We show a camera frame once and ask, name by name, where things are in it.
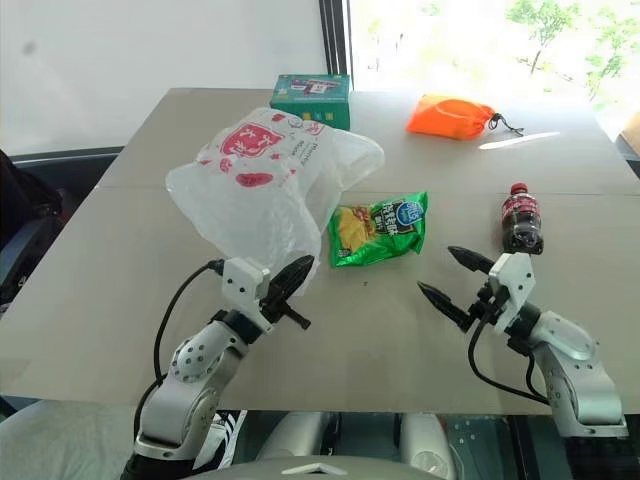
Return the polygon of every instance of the orange drawstring bag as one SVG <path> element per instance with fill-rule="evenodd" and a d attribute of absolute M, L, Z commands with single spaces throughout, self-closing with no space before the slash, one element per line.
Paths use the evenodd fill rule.
<path fill-rule="evenodd" d="M 469 140 L 482 135 L 487 122 L 493 130 L 498 126 L 499 120 L 509 130 L 522 136 L 522 128 L 512 128 L 502 115 L 487 105 L 459 98 L 425 95 L 411 115 L 407 131 Z"/>

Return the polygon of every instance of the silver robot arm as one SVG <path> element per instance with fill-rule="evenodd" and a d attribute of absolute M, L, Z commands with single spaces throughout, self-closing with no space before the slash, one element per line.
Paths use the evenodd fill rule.
<path fill-rule="evenodd" d="M 480 320 L 474 333 L 476 341 L 486 324 L 505 332 L 511 349 L 535 359 L 547 395 L 498 384 L 472 365 L 474 373 L 498 388 L 551 407 L 575 478 L 640 478 L 640 464 L 629 440 L 620 396 L 602 365 L 599 343 L 570 320 L 551 311 L 541 313 L 527 302 L 535 286 L 529 255 L 503 254 L 494 263 L 461 247 L 449 247 L 449 251 L 464 267 L 488 275 L 478 291 L 478 300 L 465 312 L 438 289 L 418 282 L 423 294 L 464 332 Z M 470 359 L 474 339 L 469 347 Z"/>
<path fill-rule="evenodd" d="M 250 259 L 224 263 L 222 292 L 235 309 L 220 311 L 173 353 L 166 378 L 141 413 L 134 453 L 121 479 L 178 479 L 197 473 L 196 457 L 205 442 L 226 385 L 249 352 L 283 315 L 302 328 L 310 322 L 286 300 L 304 282 L 313 257 L 302 257 L 270 281 L 270 272 Z"/>
<path fill-rule="evenodd" d="M 544 375 L 551 412 L 562 437 L 626 437 L 622 402 L 599 345 L 575 323 L 548 311 L 528 341 Z"/>

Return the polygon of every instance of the teal box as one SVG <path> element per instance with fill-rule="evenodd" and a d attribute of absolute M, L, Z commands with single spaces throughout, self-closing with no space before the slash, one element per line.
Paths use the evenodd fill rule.
<path fill-rule="evenodd" d="M 349 75 L 280 75 L 270 105 L 349 130 Z"/>

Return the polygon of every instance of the drawstring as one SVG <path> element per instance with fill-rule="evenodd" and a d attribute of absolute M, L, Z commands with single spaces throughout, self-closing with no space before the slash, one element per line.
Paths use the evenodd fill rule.
<path fill-rule="evenodd" d="M 507 123 L 504 117 L 499 113 L 494 114 L 493 117 L 491 117 L 491 119 L 489 120 L 489 130 L 495 130 L 500 120 L 502 120 L 502 123 L 504 123 L 504 126 L 507 127 L 509 130 L 511 130 L 513 133 L 515 133 L 519 137 L 524 136 L 524 134 L 522 133 L 524 128 L 513 128 L 511 125 Z"/>

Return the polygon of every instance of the snack bag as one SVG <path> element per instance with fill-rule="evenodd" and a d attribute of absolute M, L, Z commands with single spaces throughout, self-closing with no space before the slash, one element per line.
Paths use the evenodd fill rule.
<path fill-rule="evenodd" d="M 373 205 L 338 207 L 329 222 L 333 267 L 370 265 L 420 253 L 426 233 L 426 192 L 391 198 Z"/>

